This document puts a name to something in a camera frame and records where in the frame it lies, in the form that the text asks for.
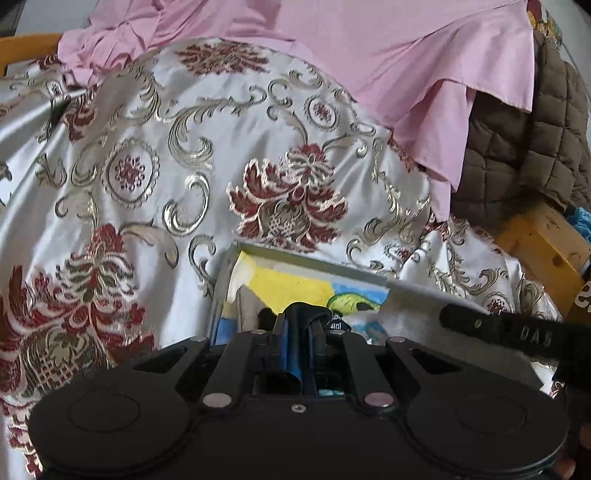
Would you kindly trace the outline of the grey face mask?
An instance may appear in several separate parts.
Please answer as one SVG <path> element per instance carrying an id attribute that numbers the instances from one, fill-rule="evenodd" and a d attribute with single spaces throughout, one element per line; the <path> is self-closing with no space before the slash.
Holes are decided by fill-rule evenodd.
<path id="1" fill-rule="evenodd" d="M 542 381 L 523 353 L 497 344 L 483 308 L 458 297 L 400 280 L 389 282 L 376 310 L 346 315 L 346 322 L 380 344 L 404 337 L 456 360 L 535 389 Z"/>

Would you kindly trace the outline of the cardboard box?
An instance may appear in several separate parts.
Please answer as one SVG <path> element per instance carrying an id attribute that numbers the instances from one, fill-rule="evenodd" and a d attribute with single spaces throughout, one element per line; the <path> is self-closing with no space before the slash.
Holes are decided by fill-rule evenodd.
<path id="1" fill-rule="evenodd" d="M 590 244 L 559 211 L 532 203 L 503 224 L 496 243 L 544 286 L 565 322 L 590 324 Z"/>

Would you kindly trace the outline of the cartoon wall poster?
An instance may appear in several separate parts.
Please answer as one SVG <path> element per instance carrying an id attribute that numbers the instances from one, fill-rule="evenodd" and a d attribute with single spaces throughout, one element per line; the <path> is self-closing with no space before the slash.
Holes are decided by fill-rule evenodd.
<path id="1" fill-rule="evenodd" d="M 541 1 L 528 0 L 527 14 L 532 28 L 542 34 L 559 51 L 563 46 L 562 32 Z"/>

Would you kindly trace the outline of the floral satin bed cover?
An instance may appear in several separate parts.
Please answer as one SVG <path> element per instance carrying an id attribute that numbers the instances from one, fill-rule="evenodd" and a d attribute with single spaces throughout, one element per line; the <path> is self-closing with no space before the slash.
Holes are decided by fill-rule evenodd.
<path id="1" fill-rule="evenodd" d="M 42 470 L 43 395 L 205 332 L 236 240 L 560 316 L 490 236 L 436 221 L 425 171 L 308 62 L 195 39 L 76 88 L 49 56 L 1 81 L 3 478 Z"/>

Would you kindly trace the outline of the orange wooden bed rail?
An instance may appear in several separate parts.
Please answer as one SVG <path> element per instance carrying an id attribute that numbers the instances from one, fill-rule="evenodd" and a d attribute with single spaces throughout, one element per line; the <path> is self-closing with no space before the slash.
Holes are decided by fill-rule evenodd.
<path id="1" fill-rule="evenodd" d="M 39 59 L 57 51 L 61 33 L 36 33 L 0 39 L 0 68 L 4 76 L 6 68 L 15 63 Z"/>

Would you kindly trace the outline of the black sock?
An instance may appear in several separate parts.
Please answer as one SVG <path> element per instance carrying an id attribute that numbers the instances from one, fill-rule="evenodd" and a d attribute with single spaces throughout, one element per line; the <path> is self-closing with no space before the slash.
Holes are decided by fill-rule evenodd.
<path id="1" fill-rule="evenodd" d="M 289 396 L 319 396 L 311 386 L 308 378 L 310 367 L 311 324 L 321 323 L 325 330 L 350 331 L 352 327 L 342 319 L 339 311 L 334 312 L 327 307 L 296 302 L 287 306 L 283 311 L 283 318 L 288 328 L 287 368 L 293 374 L 293 394 Z M 270 331 L 276 325 L 276 318 L 280 316 L 271 312 L 269 307 L 259 312 L 259 328 Z"/>

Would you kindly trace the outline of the colourful cartoon tray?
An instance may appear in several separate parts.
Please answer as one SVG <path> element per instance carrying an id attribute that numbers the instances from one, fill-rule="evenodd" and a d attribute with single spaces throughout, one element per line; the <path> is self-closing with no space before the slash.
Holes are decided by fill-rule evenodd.
<path id="1" fill-rule="evenodd" d="M 349 314 L 361 301 L 379 308 L 388 295 L 387 281 L 379 275 L 307 255 L 235 242 L 223 256 L 211 299 L 206 334 L 216 345 L 228 342 L 242 328 L 238 323 L 218 326 L 225 320 L 238 320 L 235 300 L 242 286 L 249 287 L 276 314 L 294 302 L 335 306 L 346 295 L 351 300 L 342 313 Z"/>

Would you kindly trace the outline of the blue cloth on box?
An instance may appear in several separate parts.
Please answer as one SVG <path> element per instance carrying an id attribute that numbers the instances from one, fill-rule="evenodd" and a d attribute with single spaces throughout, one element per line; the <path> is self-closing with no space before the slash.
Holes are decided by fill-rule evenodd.
<path id="1" fill-rule="evenodd" d="M 566 217 L 567 222 L 583 237 L 591 234 L 591 214 L 582 207 L 575 208 Z"/>

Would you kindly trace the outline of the pink hanging sheet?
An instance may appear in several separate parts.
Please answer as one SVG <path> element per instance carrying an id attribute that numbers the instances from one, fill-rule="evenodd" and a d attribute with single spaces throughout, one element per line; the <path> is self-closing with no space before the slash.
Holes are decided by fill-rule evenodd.
<path id="1" fill-rule="evenodd" d="M 321 67 L 394 133 L 450 214 L 478 93 L 532 107 L 533 30 L 522 1 L 102 1 L 58 44 L 68 79 L 96 83 L 146 51 L 221 37 Z"/>

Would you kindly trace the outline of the brown quilted jacket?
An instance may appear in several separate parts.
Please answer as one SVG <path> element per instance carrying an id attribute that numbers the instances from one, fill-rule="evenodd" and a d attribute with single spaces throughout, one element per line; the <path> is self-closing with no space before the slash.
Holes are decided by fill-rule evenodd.
<path id="1" fill-rule="evenodd" d="M 590 207 L 588 97 L 584 81 L 551 41 L 534 35 L 532 110 L 484 93 L 469 119 L 453 215 L 489 231 L 537 200 L 563 212 Z"/>

